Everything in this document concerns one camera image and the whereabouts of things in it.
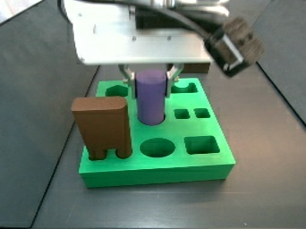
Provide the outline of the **silver gripper plate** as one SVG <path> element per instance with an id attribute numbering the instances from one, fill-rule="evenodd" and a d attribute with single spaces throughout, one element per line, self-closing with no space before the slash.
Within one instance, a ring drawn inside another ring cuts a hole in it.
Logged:
<path id="1" fill-rule="evenodd" d="M 116 4 L 62 0 L 73 26 L 76 55 L 84 64 L 120 64 L 123 82 L 136 98 L 135 72 L 127 64 L 172 64 L 165 72 L 165 96 L 179 80 L 183 64 L 208 63 L 197 35 L 181 29 L 139 30 L 132 9 Z"/>

